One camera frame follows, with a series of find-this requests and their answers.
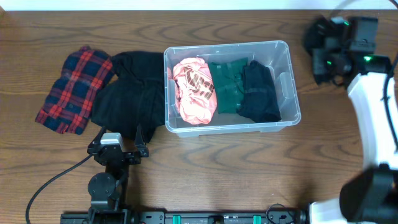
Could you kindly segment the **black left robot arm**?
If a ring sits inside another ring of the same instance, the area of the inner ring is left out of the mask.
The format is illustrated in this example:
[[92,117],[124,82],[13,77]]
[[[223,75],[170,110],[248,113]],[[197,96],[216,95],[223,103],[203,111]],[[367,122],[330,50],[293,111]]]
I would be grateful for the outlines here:
[[139,223],[139,216],[127,208],[125,198],[129,167],[149,156],[141,125],[136,129],[134,144],[135,151],[125,152],[121,134],[107,133],[106,128],[101,128],[89,144],[87,153],[105,167],[105,171],[94,175],[88,184],[89,223]]

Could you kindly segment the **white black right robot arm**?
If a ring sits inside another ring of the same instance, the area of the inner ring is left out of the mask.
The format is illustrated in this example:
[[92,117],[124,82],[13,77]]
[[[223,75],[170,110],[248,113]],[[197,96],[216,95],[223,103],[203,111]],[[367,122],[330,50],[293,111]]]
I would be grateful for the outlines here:
[[304,35],[315,82],[341,77],[363,148],[363,171],[338,198],[311,203],[307,223],[397,222],[397,60],[375,54],[377,26],[374,17],[319,17]]

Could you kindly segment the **dark green garment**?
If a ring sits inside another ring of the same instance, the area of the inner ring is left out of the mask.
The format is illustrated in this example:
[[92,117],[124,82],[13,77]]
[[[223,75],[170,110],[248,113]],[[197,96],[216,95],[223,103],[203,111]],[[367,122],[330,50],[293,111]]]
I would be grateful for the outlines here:
[[247,58],[227,63],[209,63],[209,69],[216,91],[218,113],[237,113],[244,96],[243,68]]

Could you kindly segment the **black taped garment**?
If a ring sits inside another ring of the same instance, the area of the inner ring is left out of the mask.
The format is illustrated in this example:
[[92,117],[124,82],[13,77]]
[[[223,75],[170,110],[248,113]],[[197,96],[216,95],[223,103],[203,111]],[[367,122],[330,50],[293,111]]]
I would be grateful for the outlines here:
[[306,29],[303,36],[303,47],[305,51],[312,56],[313,49],[319,49],[323,47],[324,38],[331,34],[333,30],[333,24],[330,20],[325,17],[318,17],[313,23]]

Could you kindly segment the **large black garment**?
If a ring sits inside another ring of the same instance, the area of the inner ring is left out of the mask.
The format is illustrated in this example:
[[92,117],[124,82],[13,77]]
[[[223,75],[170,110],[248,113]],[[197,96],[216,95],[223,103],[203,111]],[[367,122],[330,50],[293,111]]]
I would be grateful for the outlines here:
[[98,92],[91,121],[134,140],[137,127],[145,142],[165,124],[164,55],[122,52],[111,57],[118,79]]

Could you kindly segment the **clear plastic storage bin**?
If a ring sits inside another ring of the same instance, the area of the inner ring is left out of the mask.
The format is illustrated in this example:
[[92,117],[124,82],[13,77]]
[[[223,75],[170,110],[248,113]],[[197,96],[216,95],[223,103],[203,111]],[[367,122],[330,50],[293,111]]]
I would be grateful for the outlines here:
[[[238,114],[216,112],[208,124],[192,125],[184,121],[177,111],[177,86],[172,80],[172,69],[181,60],[192,57],[199,57],[210,63],[226,63],[247,58],[249,62],[255,60],[268,67],[274,81],[281,120],[276,123],[255,123]],[[165,126],[180,138],[255,131],[278,132],[298,124],[301,120],[289,46],[282,40],[169,47],[164,52],[164,86]]]

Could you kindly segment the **red navy plaid shirt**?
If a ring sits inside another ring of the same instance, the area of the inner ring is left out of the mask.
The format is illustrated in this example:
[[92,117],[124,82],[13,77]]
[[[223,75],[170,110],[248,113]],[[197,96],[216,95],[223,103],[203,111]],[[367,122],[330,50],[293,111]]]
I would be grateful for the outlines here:
[[96,95],[113,76],[113,63],[106,52],[81,47],[66,58],[35,122],[59,134],[81,135]]

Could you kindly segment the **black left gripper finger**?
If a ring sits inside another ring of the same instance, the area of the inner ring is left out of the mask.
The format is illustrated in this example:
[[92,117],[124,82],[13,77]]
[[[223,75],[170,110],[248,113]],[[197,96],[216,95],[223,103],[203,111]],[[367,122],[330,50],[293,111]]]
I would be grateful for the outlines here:
[[142,132],[142,126],[139,124],[136,129],[135,147],[139,152],[147,152],[147,145]]
[[96,135],[96,137],[92,141],[92,144],[94,144],[94,145],[100,144],[101,138],[102,138],[103,134],[105,134],[105,133],[106,133],[106,127],[102,126],[99,133]]

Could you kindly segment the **navy garment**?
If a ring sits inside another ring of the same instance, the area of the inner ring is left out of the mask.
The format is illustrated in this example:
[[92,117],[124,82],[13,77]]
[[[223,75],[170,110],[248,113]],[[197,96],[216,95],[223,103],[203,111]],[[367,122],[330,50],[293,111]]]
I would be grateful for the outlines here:
[[255,123],[281,120],[271,71],[258,61],[251,61],[243,70],[244,95],[238,115]]

